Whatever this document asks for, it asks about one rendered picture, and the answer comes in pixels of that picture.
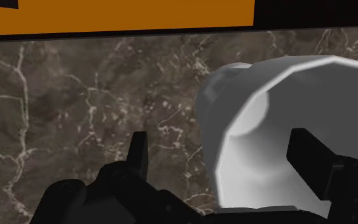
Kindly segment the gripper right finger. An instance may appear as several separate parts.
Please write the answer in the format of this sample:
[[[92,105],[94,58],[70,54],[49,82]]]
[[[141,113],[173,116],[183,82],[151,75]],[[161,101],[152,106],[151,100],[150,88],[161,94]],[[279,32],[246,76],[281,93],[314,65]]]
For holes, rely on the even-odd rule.
[[[291,130],[286,158],[320,200],[329,224],[358,224],[358,159],[337,155],[304,128]]]

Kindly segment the white mug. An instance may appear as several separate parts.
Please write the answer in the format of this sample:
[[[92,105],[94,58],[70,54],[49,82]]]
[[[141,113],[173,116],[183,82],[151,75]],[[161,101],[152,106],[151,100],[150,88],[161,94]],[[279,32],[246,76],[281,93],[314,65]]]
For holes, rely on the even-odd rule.
[[[295,206],[327,216],[286,159],[293,128],[358,159],[358,60],[285,56],[209,74],[196,97],[207,174],[222,208]]]

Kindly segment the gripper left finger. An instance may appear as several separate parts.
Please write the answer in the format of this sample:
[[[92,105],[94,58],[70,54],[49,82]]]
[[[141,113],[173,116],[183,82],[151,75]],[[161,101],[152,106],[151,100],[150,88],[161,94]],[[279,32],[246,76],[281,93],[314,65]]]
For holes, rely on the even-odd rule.
[[[134,132],[125,160],[104,165],[89,185],[51,184],[31,224],[185,224],[172,196],[147,183],[148,135]]]

